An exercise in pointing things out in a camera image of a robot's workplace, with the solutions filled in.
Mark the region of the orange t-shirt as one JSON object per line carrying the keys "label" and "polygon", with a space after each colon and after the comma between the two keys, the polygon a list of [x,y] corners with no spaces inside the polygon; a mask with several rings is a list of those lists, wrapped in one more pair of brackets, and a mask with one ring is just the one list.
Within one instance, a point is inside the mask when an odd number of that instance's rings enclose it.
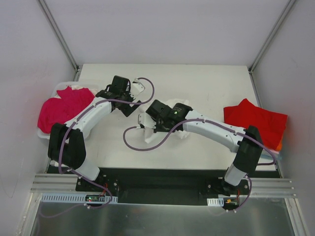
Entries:
{"label": "orange t-shirt", "polygon": [[276,147],[275,151],[280,151],[283,147],[283,141],[281,140],[278,144],[278,146]]}

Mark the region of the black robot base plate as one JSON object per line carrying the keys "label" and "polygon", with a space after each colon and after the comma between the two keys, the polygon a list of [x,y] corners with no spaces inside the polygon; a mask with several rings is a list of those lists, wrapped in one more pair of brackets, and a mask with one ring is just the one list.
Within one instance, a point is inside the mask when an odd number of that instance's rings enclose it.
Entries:
{"label": "black robot base plate", "polygon": [[244,179],[237,187],[223,183],[220,170],[166,170],[101,168],[98,186],[78,179],[78,192],[102,192],[107,187],[119,203],[205,206],[207,199],[219,195],[247,195],[249,184]]}

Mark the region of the left rear frame post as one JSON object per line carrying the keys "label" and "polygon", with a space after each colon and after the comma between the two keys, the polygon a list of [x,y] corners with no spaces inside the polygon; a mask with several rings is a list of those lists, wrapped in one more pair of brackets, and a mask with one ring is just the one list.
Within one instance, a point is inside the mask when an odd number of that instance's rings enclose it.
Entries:
{"label": "left rear frame post", "polygon": [[56,36],[63,52],[65,53],[70,65],[72,66],[72,68],[75,71],[75,74],[77,74],[79,72],[80,66],[77,63],[76,59],[73,56],[73,53],[71,52],[47,2],[45,0],[37,0],[37,3],[39,5],[39,7],[41,8],[46,20],[48,21],[54,35]]}

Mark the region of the red t-shirt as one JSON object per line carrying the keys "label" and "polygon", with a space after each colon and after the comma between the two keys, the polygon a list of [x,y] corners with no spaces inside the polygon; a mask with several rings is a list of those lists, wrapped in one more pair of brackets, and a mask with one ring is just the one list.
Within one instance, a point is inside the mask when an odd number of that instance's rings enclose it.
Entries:
{"label": "red t-shirt", "polygon": [[288,115],[257,107],[246,98],[237,106],[224,107],[223,117],[225,123],[233,126],[255,126],[260,132],[263,144],[274,150],[283,140],[288,119]]}

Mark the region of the white t-shirt with flower print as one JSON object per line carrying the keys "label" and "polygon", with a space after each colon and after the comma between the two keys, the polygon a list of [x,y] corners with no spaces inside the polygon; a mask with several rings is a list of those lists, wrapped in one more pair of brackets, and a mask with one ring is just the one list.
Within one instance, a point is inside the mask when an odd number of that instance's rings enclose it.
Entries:
{"label": "white t-shirt with flower print", "polygon": [[[146,110],[152,105],[153,101],[150,101],[149,103],[145,105],[140,106],[140,113],[146,112]],[[169,107],[173,107],[176,103],[183,103],[185,105],[189,105],[189,100],[187,99],[169,99],[169,100],[161,100],[161,103],[168,105]],[[175,131],[172,136],[177,137],[179,139],[184,139],[188,137],[188,132],[186,131]],[[153,129],[151,128],[145,128],[144,129],[144,142],[147,144],[157,141],[158,138],[161,138],[163,136],[162,133],[154,133]]]}

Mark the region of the blue-grey t-shirt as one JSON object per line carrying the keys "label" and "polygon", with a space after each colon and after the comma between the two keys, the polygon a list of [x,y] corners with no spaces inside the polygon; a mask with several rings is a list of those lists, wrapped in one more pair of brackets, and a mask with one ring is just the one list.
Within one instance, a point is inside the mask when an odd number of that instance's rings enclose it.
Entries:
{"label": "blue-grey t-shirt", "polygon": [[[280,153],[273,153],[275,159],[278,160],[282,160],[283,157],[281,156]],[[263,152],[260,156],[260,160],[259,161],[267,161],[267,162],[272,162],[273,161],[273,157],[271,154],[267,153],[267,152]]]}

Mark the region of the magenta t-shirt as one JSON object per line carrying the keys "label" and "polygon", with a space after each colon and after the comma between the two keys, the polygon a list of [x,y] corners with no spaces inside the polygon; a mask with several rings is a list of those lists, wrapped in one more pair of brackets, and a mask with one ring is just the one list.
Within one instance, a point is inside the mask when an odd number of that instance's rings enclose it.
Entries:
{"label": "magenta t-shirt", "polygon": [[37,127],[50,134],[55,123],[64,124],[91,104],[95,95],[88,88],[73,89],[67,86],[57,90],[57,97],[49,98],[42,105]]}

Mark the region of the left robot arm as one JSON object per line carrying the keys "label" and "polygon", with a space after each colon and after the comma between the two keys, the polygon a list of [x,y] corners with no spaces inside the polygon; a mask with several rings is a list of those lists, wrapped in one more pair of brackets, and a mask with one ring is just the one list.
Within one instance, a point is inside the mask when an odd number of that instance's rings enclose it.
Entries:
{"label": "left robot arm", "polygon": [[104,179],[101,177],[100,168],[87,159],[85,139],[96,124],[115,109],[128,117],[140,104],[141,101],[135,102],[135,97],[129,92],[114,94],[100,91],[74,118],[64,124],[55,123],[52,126],[48,157],[87,178],[87,186],[93,191],[101,190]]}

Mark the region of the grey aluminium frame post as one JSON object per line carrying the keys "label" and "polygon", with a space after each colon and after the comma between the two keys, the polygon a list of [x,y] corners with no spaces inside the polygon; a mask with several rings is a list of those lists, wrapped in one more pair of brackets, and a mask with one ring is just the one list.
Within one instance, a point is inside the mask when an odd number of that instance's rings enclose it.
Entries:
{"label": "grey aluminium frame post", "polygon": [[275,39],[277,33],[281,29],[282,25],[284,24],[286,18],[289,16],[290,12],[292,11],[293,7],[297,3],[297,0],[288,0],[287,3],[285,4],[283,10],[281,11],[279,17],[275,21],[274,25],[272,26],[270,32],[268,33],[266,39],[264,40],[262,46],[260,47],[257,55],[255,56],[252,64],[249,66],[248,71],[249,74],[251,75],[258,64],[260,63],[262,57],[266,53],[267,49],[269,46],[272,44],[273,40]]}

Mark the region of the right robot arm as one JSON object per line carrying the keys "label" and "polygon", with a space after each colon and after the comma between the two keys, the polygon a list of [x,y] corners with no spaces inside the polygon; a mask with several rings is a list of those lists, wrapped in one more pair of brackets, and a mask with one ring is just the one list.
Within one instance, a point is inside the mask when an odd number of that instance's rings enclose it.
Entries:
{"label": "right robot arm", "polygon": [[146,113],[156,123],[155,132],[195,133],[227,147],[236,154],[221,182],[224,193],[233,194],[238,190],[241,180],[256,170],[263,151],[262,139],[256,127],[228,125],[210,119],[182,103],[171,108],[155,100]]}

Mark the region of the white plastic basket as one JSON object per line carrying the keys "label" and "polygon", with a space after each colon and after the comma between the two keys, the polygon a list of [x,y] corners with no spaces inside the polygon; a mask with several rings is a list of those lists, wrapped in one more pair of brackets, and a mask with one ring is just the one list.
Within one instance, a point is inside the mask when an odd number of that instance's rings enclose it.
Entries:
{"label": "white plastic basket", "polygon": [[67,87],[71,87],[72,89],[88,88],[94,95],[101,90],[99,80],[91,80],[87,82],[62,82],[55,86],[50,97],[58,98],[57,91],[66,89]]}

